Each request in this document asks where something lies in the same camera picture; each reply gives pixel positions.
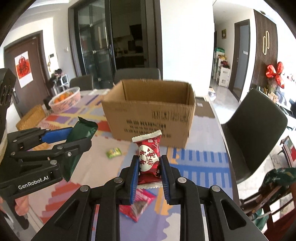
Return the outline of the person's left hand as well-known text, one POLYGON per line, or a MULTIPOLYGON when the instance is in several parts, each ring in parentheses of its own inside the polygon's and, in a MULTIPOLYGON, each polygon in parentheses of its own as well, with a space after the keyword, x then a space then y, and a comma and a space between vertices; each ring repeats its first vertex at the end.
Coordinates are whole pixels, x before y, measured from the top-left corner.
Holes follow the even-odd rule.
POLYGON ((15 212, 18 216, 24 216, 29 211, 29 197, 23 196, 15 200, 15 212))

